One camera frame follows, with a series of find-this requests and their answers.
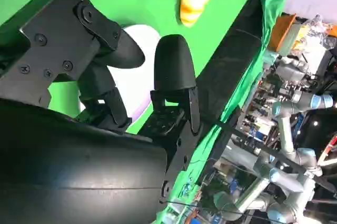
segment green backdrop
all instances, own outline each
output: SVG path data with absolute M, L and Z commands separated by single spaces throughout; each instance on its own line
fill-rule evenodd
M 0 25 L 28 1 L 29 0 L 0 0 L 0 5 L 2 7 L 0 11 Z M 210 0 L 198 22 L 192 28 L 187 28 L 179 21 L 178 13 L 180 0 L 91 1 L 98 10 L 108 18 L 117 21 L 122 26 L 147 24 L 158 30 L 162 36 L 167 34 L 183 35 L 191 49 L 196 75 L 199 75 L 205 67 L 221 39 L 224 37 L 246 2 L 246 0 Z M 247 82 L 240 86 L 242 88 L 249 88 L 250 84 Z M 53 84 L 49 90 L 52 94 L 52 101 L 49 106 L 50 109 L 70 116 L 76 116 L 79 113 L 76 83 Z M 232 105 L 229 105 L 230 108 L 226 108 L 226 111 L 230 111 L 231 107 L 234 106 L 235 103 L 238 103 L 239 96 L 240 92 L 234 96 L 235 102 L 231 102 Z M 134 123 L 128 131 L 133 133 L 138 132 L 151 112 L 152 107 L 149 107 L 144 115 Z M 200 160 L 201 157 L 207 158 L 213 143 L 213 137 L 205 139 L 196 150 L 191 161 Z M 177 197 L 181 188 L 190 177 L 193 178 L 193 182 L 197 178 L 204 162 L 197 162 L 195 164 L 196 165 L 190 165 L 187 171 L 180 173 L 174 186 L 172 198 Z M 164 213 L 161 213 L 158 216 L 158 220 L 161 219 L 163 214 Z

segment black metal bracket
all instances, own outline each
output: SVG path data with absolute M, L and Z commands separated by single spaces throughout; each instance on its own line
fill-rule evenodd
M 181 170 L 186 170 L 200 138 L 197 87 L 177 91 L 152 91 L 154 112 L 139 134 L 149 137 L 167 153 L 166 176 L 160 202 L 165 203 Z M 166 106 L 165 102 L 177 103 Z
M 131 119 L 107 65 L 144 61 L 134 40 L 90 0 L 32 0 L 0 28 L 0 97 L 46 108 L 53 82 L 78 80 L 87 109 L 77 119 L 124 131 Z

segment black cable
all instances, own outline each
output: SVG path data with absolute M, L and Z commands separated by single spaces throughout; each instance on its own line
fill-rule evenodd
M 334 199 L 312 199 L 314 204 L 337 204 L 337 200 Z
M 302 56 L 303 56 L 304 60 L 308 63 L 308 60 L 305 58 L 303 53 L 302 53 Z
M 242 216 L 251 216 L 252 218 L 255 218 L 255 219 L 271 221 L 271 220 L 268 219 L 268 218 L 263 218 L 263 217 L 260 217 L 260 216 L 250 215 L 249 213 L 241 213 L 241 212 L 234 212 L 234 211 L 219 210 L 219 209 L 214 209 L 214 208 L 210 208 L 210 207 L 199 207 L 199 206 L 195 206 L 195 205 L 193 205 L 193 204 L 185 204 L 185 203 L 174 202 L 174 201 L 167 201 L 167 203 L 171 203 L 171 204 L 180 204 L 180 205 L 187 206 L 187 207 L 196 207 L 196 208 L 198 208 L 198 209 L 204 209 L 204 210 L 207 210 L 207 209 L 208 209 L 208 210 L 216 210 L 216 211 L 218 211 L 218 212 L 235 213 L 235 214 L 242 215 Z M 281 223 L 281 224 L 284 224 L 283 222 L 280 222 L 280 221 L 277 221 L 277 220 L 273 220 L 273 223 Z

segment screw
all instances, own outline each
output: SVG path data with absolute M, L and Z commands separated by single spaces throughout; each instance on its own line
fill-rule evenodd
M 92 18 L 93 18 L 93 14 L 92 12 L 90 11 L 90 8 L 89 7 L 84 7 L 82 9 L 82 17 L 84 18 L 84 20 L 88 23 L 91 23 L 92 22 Z
M 38 34 L 35 35 L 35 42 L 39 46 L 45 46 L 47 44 L 47 38 L 43 34 L 38 33 Z
M 29 72 L 31 71 L 31 67 L 29 67 L 29 65 L 24 64 L 19 66 L 19 70 L 22 74 L 29 74 Z
M 169 195 L 170 190 L 171 190 L 170 183 L 168 181 L 164 181 L 162 187 L 162 197 L 166 198 Z
M 113 32 L 112 35 L 114 36 L 114 39 L 118 38 L 118 32 Z
M 71 61 L 64 61 L 62 66 L 65 71 L 73 70 L 73 64 Z
M 46 78 L 51 78 L 53 76 L 53 72 L 50 69 L 45 69 L 43 74 Z

